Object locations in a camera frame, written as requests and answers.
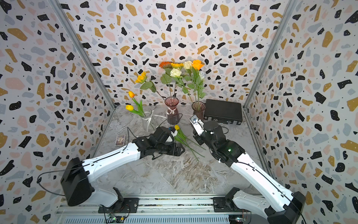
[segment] brown glass vase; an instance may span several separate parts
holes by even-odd
[[[200,120],[204,120],[204,110],[205,103],[201,101],[196,101],[192,104],[192,109],[194,110],[193,115],[196,115]]]
[[[179,103],[178,98],[171,96],[165,99],[165,105],[167,106],[166,117],[170,125],[176,125],[179,122],[177,105]]]

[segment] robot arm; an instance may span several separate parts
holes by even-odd
[[[239,144],[226,139],[216,121],[204,124],[194,115],[190,122],[195,129],[194,139],[200,145],[205,143],[215,159],[240,173],[264,196],[233,188],[226,196],[226,206],[231,210],[247,209],[267,218],[269,223],[296,223],[306,200],[302,193],[292,193],[269,176]]]
[[[101,175],[131,161],[146,156],[160,155],[180,156],[185,152],[181,144],[174,143],[172,133],[165,127],[158,127],[147,137],[138,137],[122,148],[92,159],[72,159],[61,178],[61,185],[69,206],[83,202],[92,202],[111,207],[123,201],[118,189],[99,187],[95,180]]]

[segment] white rose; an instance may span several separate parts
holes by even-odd
[[[171,77],[179,77],[181,76],[182,72],[176,68],[173,68],[171,71],[170,71],[170,76]]]
[[[199,76],[200,76],[200,79],[203,80],[205,78],[205,72],[200,71]]]
[[[183,64],[185,69],[191,69],[193,63],[191,61],[186,61]]]

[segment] orange rose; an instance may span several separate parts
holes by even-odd
[[[201,63],[193,63],[193,68],[196,69],[196,70],[200,70],[203,66],[204,65],[201,64]]]

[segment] vase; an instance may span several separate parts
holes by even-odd
[[[167,106],[167,110],[166,110],[166,117],[167,117],[167,122],[170,125],[176,125],[179,122],[179,115],[178,115],[178,109],[177,109],[177,105],[179,103],[178,98],[171,96],[165,99],[165,105]]]
[[[201,101],[196,101],[192,104],[192,109],[194,110],[193,115],[196,115],[200,120],[204,120],[204,110],[205,103]]]
[[[140,116],[143,130],[154,133],[158,127],[158,123],[154,119],[153,110],[150,108],[143,108],[144,116]]]

